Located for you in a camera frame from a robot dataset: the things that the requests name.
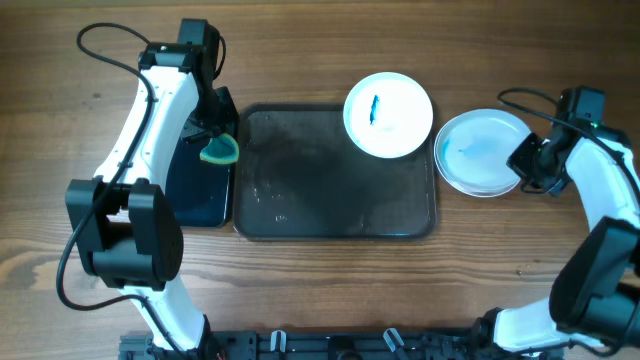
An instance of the table top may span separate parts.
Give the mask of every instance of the table top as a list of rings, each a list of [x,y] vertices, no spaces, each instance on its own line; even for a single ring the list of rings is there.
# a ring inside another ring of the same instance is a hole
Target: table top
[[[65,190],[106,158],[137,85],[76,48],[89,23],[171,42],[182,18],[208,19],[228,48],[215,86],[228,86],[239,109],[342,102],[365,76],[394,71],[428,92],[436,131],[467,110],[499,107],[496,94],[508,87],[556,95],[584,84],[607,92],[605,122],[640,141],[638,5],[267,2],[0,11],[0,359],[112,359],[120,335],[147,330],[131,304],[80,313],[55,293],[71,233]],[[87,34],[85,44],[132,66],[143,49],[113,29]],[[547,133],[545,121],[516,115]],[[423,241],[269,244],[231,224],[185,229],[182,277],[214,330],[469,326],[494,307],[547,296],[587,235],[574,186],[559,198],[478,199],[441,178],[437,189],[438,225]],[[76,252],[65,285],[80,303],[117,294],[84,274]]]

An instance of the cable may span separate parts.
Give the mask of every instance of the cable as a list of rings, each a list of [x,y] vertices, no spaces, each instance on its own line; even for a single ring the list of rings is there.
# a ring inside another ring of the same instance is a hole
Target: cable
[[[220,76],[222,65],[224,65],[224,59],[227,57],[227,43],[224,41],[224,38],[222,36],[220,36],[220,42],[222,43],[222,59],[220,60],[220,66],[218,66],[218,70],[213,73],[213,80],[217,79],[218,76]]]
[[[170,336],[169,332],[166,330],[166,328],[164,327],[164,325],[162,324],[162,322],[158,318],[158,315],[155,313],[155,311],[153,310],[153,307],[151,306],[151,304],[149,303],[149,300],[146,297],[143,297],[143,296],[140,296],[140,295],[136,295],[136,294],[123,295],[123,296],[115,297],[113,299],[106,300],[106,301],[103,301],[103,302],[100,302],[100,303],[97,303],[97,304],[93,304],[93,305],[80,305],[80,304],[76,304],[76,303],[72,302],[64,292],[64,272],[65,272],[65,269],[66,269],[66,266],[67,266],[67,261],[69,260],[69,255],[71,254],[71,250],[73,249],[73,246],[78,241],[78,238],[80,237],[80,234],[84,230],[85,226],[87,225],[87,223],[89,222],[89,220],[91,219],[93,214],[95,214],[96,210],[101,207],[101,205],[104,203],[105,199],[107,198],[107,196],[109,195],[109,193],[111,192],[111,190],[113,189],[115,184],[118,182],[118,180],[120,179],[122,174],[124,174],[125,170],[130,166],[129,163],[131,162],[131,158],[133,157],[133,153],[135,152],[135,149],[136,149],[138,143],[140,142],[140,138],[142,137],[142,135],[144,133],[144,130],[145,130],[146,126],[147,126],[147,123],[149,122],[149,118],[151,117],[151,112],[152,112],[152,109],[153,109],[153,103],[154,103],[154,101],[156,101],[155,100],[155,96],[154,96],[154,92],[153,92],[153,86],[151,85],[149,80],[147,80],[147,78],[144,75],[142,75],[138,70],[136,70],[136,69],[134,69],[134,68],[132,68],[132,67],[130,67],[128,65],[125,65],[125,64],[123,64],[121,62],[118,62],[118,61],[115,61],[113,59],[104,57],[102,55],[98,55],[98,54],[94,53],[93,51],[90,51],[86,47],[84,47],[84,45],[82,44],[82,36],[86,32],[88,32],[89,30],[95,29],[95,28],[99,28],[99,27],[111,27],[111,28],[124,30],[124,31],[126,31],[126,32],[128,32],[130,34],[135,35],[136,37],[138,37],[140,40],[144,41],[147,44],[149,44],[149,40],[147,40],[147,38],[145,38],[144,36],[142,36],[138,32],[136,32],[136,31],[134,31],[134,30],[132,30],[132,29],[126,27],[126,26],[119,25],[119,24],[113,24],[113,23],[96,23],[96,24],[92,24],[92,25],[86,26],[85,28],[80,30],[80,32],[78,32],[78,36],[76,38],[76,44],[78,45],[78,48],[80,48],[80,50],[82,50],[82,52],[84,52],[85,54],[91,56],[92,58],[95,58],[95,59],[98,59],[100,61],[106,62],[107,64],[111,64],[111,65],[114,65],[114,66],[119,67],[121,69],[124,69],[124,70],[132,73],[133,75],[135,75],[138,79],[140,79],[140,81],[142,81],[142,83],[144,84],[145,88],[147,89],[147,106],[146,106],[144,115],[142,117],[142,121],[140,122],[140,126],[138,127],[138,130],[136,131],[136,133],[135,133],[135,135],[133,137],[133,140],[131,141],[131,144],[129,145],[129,148],[127,149],[127,152],[125,153],[122,161],[118,165],[118,170],[116,171],[116,173],[111,178],[111,181],[109,181],[109,183],[107,183],[107,186],[100,193],[100,195],[97,197],[97,199],[93,202],[93,204],[92,204],[91,208],[89,209],[89,211],[87,211],[87,213],[82,218],[82,220],[80,220],[80,222],[78,223],[78,226],[75,228],[75,230],[71,234],[71,237],[69,238],[69,241],[67,242],[67,245],[65,246],[65,248],[64,248],[64,250],[62,252],[62,256],[60,258],[60,263],[58,264],[58,272],[56,274],[56,292],[58,293],[58,297],[60,298],[60,301],[65,306],[67,306],[68,308],[71,308],[73,310],[78,310],[78,311],[98,310],[98,309],[102,309],[104,307],[107,307],[109,305],[113,305],[115,303],[119,303],[121,301],[138,300],[140,302],[141,306],[147,310],[147,312],[149,313],[149,317],[151,318],[153,323],[156,325],[156,327],[158,328],[158,330],[160,331],[160,333],[162,334],[164,339],[167,341],[167,343],[169,343],[169,345],[171,346],[173,351],[175,351],[181,358],[189,359],[188,355],[180,350],[180,348],[178,347],[176,342]]]
[[[622,173],[624,174],[624,176],[627,178],[627,181],[629,182],[629,185],[631,186],[631,190],[633,191],[633,194],[636,198],[636,202],[640,205],[640,189],[638,188],[638,184],[635,181],[635,178],[633,177],[633,175],[631,174],[631,171],[629,170],[629,168],[627,168],[627,166],[625,166],[624,164],[624,156],[622,153],[614,151],[613,149],[611,149],[609,146],[607,146],[604,142],[602,142],[600,139],[598,139],[595,135],[593,135],[591,132],[586,131],[584,129],[581,129],[573,124],[570,124],[564,120],[558,119],[554,116],[551,116],[549,114],[545,114],[533,109],[530,109],[526,106],[505,100],[503,97],[506,94],[509,93],[525,93],[525,94],[530,94],[530,95],[536,95],[539,96],[549,102],[551,102],[552,104],[554,104],[556,107],[558,106],[558,102],[555,101],[554,99],[552,99],[550,96],[539,92],[537,90],[533,90],[533,89],[527,89],[527,88],[511,88],[511,89],[507,89],[504,91],[501,91],[498,94],[498,101],[500,101],[501,103],[503,103],[506,106],[512,107],[514,109],[520,110],[524,113],[527,114],[531,114],[531,115],[535,115],[538,117],[541,117],[543,119],[549,120],[553,123],[562,125],[562,126],[566,126],[574,131],[576,131],[578,134],[584,136],[585,138],[593,141],[596,145],[598,145],[604,152],[607,153],[607,155],[609,155],[616,163],[616,165],[622,170]],[[545,352],[545,351],[550,351],[550,350],[557,350],[557,349],[562,349],[565,347],[569,347],[572,348],[574,346],[579,346],[584,348],[586,351],[588,351],[589,353],[591,353],[592,355],[595,355],[597,357],[600,358],[605,358],[605,357],[611,357],[613,355],[615,355],[616,353],[618,353],[618,351],[620,351],[620,349],[622,349],[622,347],[627,343],[627,341],[629,340],[629,336],[631,335],[631,330],[635,327],[638,318],[639,318],[639,314],[640,314],[640,302],[636,302],[636,305],[633,309],[633,312],[631,313],[631,317],[629,318],[629,321],[627,322],[627,325],[625,327],[624,333],[622,334],[622,337],[620,339],[618,339],[618,341],[609,347],[609,349],[605,350],[605,351],[598,351],[596,349],[594,349],[593,347],[585,344],[582,341],[578,341],[578,340],[570,340],[566,343],[561,343],[561,344],[557,344],[557,345],[552,345],[552,346],[547,346],[547,347],[540,347],[540,348],[530,348],[527,350],[522,350],[522,351],[518,351],[518,352],[514,352],[511,353],[511,356],[518,356],[518,355],[525,355],[525,354],[531,354],[531,353],[536,353],[536,352]]]

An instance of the white plate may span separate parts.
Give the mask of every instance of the white plate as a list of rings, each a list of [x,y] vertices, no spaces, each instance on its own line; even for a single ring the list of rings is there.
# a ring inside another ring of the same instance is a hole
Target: white plate
[[[438,171],[454,188],[477,197],[502,195],[520,177],[507,159],[531,133],[516,116],[502,110],[478,109],[447,122],[436,137]]]
[[[377,115],[371,122],[374,98]],[[363,151],[381,158],[397,158],[420,147],[433,123],[429,96],[413,79],[397,73],[378,73],[362,79],[344,104],[344,126]]]

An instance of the black tray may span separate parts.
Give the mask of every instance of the black tray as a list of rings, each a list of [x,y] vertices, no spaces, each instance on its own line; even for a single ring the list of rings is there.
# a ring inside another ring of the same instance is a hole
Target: black tray
[[[381,159],[347,135],[342,104],[254,104],[240,116],[233,222],[250,240],[406,240],[436,223],[432,136]]]

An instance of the sponge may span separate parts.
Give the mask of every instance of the sponge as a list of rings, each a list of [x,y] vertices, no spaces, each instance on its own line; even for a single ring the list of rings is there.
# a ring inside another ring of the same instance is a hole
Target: sponge
[[[200,160],[216,165],[229,165],[238,161],[239,154],[238,143],[225,133],[209,140],[209,144],[200,151]]]

